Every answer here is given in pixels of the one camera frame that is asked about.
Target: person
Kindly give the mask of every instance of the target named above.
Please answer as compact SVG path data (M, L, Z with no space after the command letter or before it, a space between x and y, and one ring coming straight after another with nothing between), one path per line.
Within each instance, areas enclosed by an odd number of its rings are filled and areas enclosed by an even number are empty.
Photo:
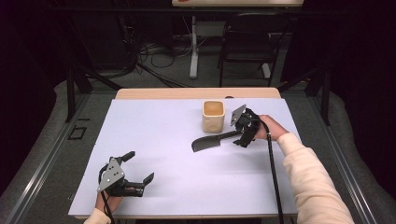
M285 155L283 165L290 179L296 203L297 223L354 223L352 216L334 187L332 179L315 152L305 147L294 133L290 133L268 115L260 119L268 126L272 140L277 141ZM255 139L266 139L261 126ZM122 198L110 198L108 203L114 212ZM95 208L85 224L110 223L104 211L102 197L98 195Z

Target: desk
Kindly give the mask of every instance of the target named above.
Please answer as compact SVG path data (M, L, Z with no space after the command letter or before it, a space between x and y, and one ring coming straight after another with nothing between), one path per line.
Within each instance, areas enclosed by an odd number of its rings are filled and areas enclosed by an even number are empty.
M244 103L258 114L273 115L297 133L286 102L275 88L120 90L107 112L69 215L85 218L91 213L99 170L110 156L133 150L135 157L121 166L126 178L137 182L152 172L155 177L142 198L125 198L115 217L277 216L265 141L242 148L230 138L222 140L221 147L192 152L191 142L207 135L201 131L201 109L203 100L211 98L224 102L226 122ZM231 130L233 127L224 126L224 132ZM277 143L273 147L283 211L295 215L284 157Z
M174 7L301 7L304 0L188 0L180 2L172 0ZM197 78L198 69L198 48L197 48L197 21L192 16L192 55L190 78ZM263 68L264 74L269 72L268 65Z

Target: beige container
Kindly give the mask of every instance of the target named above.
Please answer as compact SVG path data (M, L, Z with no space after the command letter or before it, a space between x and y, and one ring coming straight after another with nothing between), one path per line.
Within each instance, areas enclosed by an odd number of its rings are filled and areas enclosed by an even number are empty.
M204 101L202 113L203 131L206 133L221 133L225 115L224 103L222 101Z

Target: sleeve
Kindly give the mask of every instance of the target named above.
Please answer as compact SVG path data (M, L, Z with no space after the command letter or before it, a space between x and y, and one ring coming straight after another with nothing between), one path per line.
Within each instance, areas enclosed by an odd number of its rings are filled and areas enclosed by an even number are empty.
M84 222L84 224L110 224L110 223L111 223L110 218L97 208L93 208L90 217Z
M277 140L298 211L297 223L353 223L347 206L315 152L294 133Z

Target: black spatula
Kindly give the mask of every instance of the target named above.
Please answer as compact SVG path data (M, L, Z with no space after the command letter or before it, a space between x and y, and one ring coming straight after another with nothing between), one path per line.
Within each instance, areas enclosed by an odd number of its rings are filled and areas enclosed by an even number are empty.
M211 136L198 138L194 140L191 144L192 151L197 152L210 147L218 147L220 146L221 139L237 136L238 134L241 134L241 132L233 131L229 133L222 133L218 135L211 135Z

